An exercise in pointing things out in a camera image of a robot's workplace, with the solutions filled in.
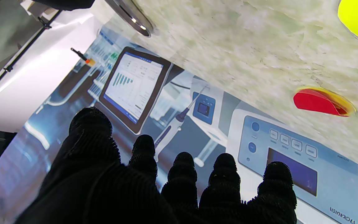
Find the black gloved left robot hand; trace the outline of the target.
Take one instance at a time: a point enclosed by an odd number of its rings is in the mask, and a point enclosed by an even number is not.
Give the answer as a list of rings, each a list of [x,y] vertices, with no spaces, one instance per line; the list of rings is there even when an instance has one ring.
[[[265,168],[257,196],[240,197],[234,157],[220,154],[208,186],[197,196],[192,156],[179,153],[159,191],[151,136],[139,136],[128,165],[121,163],[109,119],[97,108],[81,109],[41,184],[16,224],[295,224],[297,198],[290,169]]]

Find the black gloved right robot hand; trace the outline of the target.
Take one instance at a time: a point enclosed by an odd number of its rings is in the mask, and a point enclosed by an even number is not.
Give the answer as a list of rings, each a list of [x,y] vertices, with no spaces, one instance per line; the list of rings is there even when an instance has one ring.
[[[34,2],[57,10],[73,11],[76,9],[90,8],[95,0],[34,0]]]

